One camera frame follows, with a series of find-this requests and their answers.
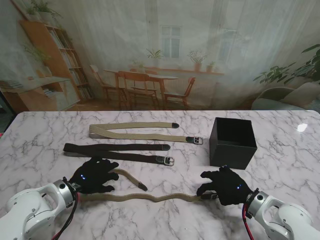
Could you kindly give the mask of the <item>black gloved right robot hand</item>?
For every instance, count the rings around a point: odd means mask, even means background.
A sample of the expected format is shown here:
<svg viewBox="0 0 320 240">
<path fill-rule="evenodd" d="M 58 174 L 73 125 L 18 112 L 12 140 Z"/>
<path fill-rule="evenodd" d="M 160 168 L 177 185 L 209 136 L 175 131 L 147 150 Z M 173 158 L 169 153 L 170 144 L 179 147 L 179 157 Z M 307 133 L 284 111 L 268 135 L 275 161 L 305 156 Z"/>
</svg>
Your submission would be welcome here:
<svg viewBox="0 0 320 240">
<path fill-rule="evenodd" d="M 216 171 L 204 171 L 200 176 L 210 179 L 211 182 L 203 183 L 197 189 L 196 195 L 215 191 L 223 206 L 245 204 L 248 196 L 253 193 L 247 183 L 228 166 L 222 166 Z"/>
</svg>

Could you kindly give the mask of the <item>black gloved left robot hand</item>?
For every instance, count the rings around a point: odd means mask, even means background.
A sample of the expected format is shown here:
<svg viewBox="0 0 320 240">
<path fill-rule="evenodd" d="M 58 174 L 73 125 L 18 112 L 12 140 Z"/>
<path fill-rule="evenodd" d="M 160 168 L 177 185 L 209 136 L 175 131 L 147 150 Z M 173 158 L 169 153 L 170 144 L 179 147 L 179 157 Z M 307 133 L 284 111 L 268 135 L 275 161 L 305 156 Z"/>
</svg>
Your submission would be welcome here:
<svg viewBox="0 0 320 240">
<path fill-rule="evenodd" d="M 119 166 L 117 162 L 108 159 L 93 157 L 80 166 L 68 181 L 77 186 L 77 191 L 82 194 L 109 193 L 115 190 L 106 182 L 119 179 L 119 175 L 111 172 Z"/>
</svg>

